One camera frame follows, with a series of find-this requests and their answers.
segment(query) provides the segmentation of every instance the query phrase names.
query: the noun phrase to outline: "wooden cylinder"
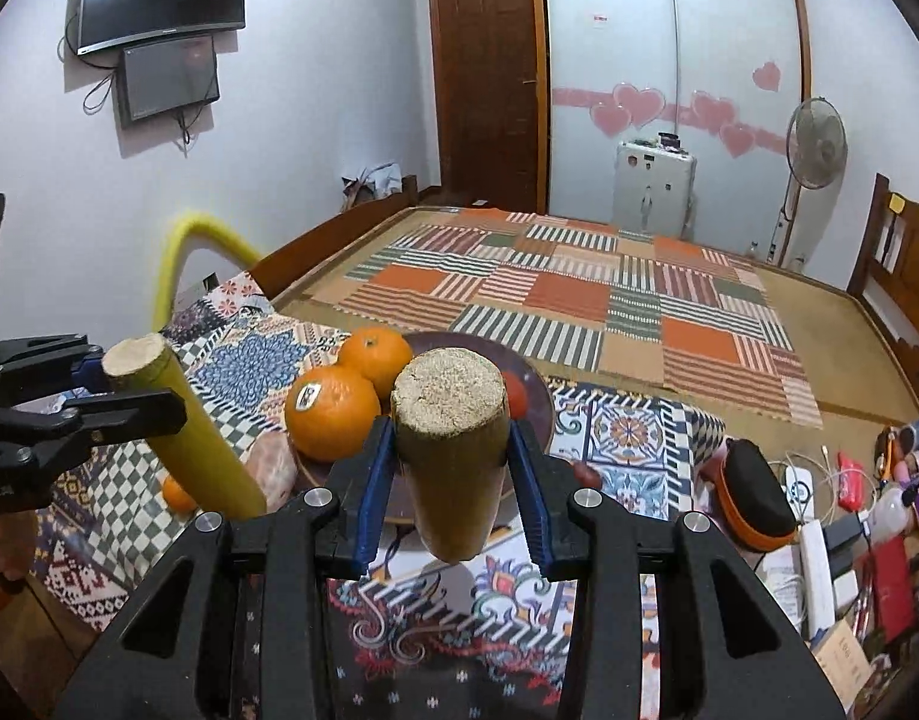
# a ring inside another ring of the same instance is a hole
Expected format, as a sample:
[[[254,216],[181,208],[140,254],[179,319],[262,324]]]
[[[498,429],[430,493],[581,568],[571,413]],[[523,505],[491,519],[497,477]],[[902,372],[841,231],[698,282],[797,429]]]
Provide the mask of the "wooden cylinder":
[[[168,388],[182,397],[182,430],[174,436],[150,437],[146,442],[200,507],[230,519],[266,514],[259,485],[209,418],[163,336],[150,333],[120,341],[103,356],[102,367],[116,391]]]
[[[432,349],[403,369],[391,401],[419,535],[443,562],[475,557],[506,474],[509,403],[499,369],[467,349]]]

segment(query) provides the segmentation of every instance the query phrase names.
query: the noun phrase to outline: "brown plate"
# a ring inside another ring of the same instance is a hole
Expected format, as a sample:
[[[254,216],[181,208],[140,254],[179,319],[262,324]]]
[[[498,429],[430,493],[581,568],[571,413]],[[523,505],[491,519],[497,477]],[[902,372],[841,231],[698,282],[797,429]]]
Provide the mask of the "brown plate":
[[[501,343],[489,341],[488,338],[479,336],[469,336],[465,333],[409,333],[405,336],[412,347],[413,354],[422,354],[429,349],[441,349],[447,346],[458,346],[469,349],[477,354],[481,354],[499,370],[508,370],[522,380],[525,386],[526,400],[528,401],[528,410],[526,419],[532,424],[532,429],[536,432],[536,437],[540,445],[549,449],[549,442],[552,441],[552,423],[555,418],[555,412],[552,408],[552,396],[549,395],[549,388],[546,381],[536,372],[535,368],[512,349],[508,349]],[[304,476],[309,482],[317,487],[326,484],[326,477],[330,473],[331,466],[325,463],[314,463],[309,458],[297,454],[299,469],[303,471]],[[502,485],[502,497],[512,493],[513,483],[506,474],[506,480]],[[408,485],[405,478],[396,471],[396,478],[393,480],[393,488],[389,493],[389,505],[386,507],[386,522],[395,525],[412,525],[413,524],[412,497],[409,495]]]

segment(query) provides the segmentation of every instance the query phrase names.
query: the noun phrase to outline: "white wardrobe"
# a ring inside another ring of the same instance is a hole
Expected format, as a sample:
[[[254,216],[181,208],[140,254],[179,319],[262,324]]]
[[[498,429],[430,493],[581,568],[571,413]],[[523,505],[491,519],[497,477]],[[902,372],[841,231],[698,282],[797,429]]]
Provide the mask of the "white wardrobe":
[[[616,148],[676,132],[692,239],[765,255],[802,95],[794,0],[547,0],[549,213],[611,218]]]

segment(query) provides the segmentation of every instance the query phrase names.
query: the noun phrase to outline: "wooden headboard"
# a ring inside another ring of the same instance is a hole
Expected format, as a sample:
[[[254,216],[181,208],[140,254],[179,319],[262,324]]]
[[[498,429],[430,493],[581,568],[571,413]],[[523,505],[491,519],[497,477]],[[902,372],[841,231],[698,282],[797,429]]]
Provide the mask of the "wooden headboard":
[[[846,291],[879,326],[919,399],[919,203],[892,191],[883,175]]]
[[[346,212],[335,215],[256,263],[249,273],[266,298],[272,300],[296,279],[355,242],[360,235],[418,202],[416,176],[405,175],[403,191],[385,199],[352,206]]]

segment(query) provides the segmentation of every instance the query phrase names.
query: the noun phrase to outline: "yellow foam tube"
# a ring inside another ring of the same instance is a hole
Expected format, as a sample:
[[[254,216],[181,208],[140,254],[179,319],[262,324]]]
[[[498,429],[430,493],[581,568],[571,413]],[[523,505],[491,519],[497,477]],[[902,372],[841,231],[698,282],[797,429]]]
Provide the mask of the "yellow foam tube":
[[[150,333],[120,341],[106,352],[102,366],[116,391],[168,388],[182,397],[182,430],[174,436],[150,437],[146,442],[199,506],[230,519],[266,514],[266,499],[259,485],[209,418],[163,336]]]
[[[187,238],[206,238],[222,248],[244,269],[249,269],[262,259],[258,251],[240,238],[230,227],[217,218],[201,211],[190,211],[179,217],[169,231],[160,265],[158,287],[153,305],[153,330],[161,330],[172,319],[172,303],[179,281],[179,255]]]

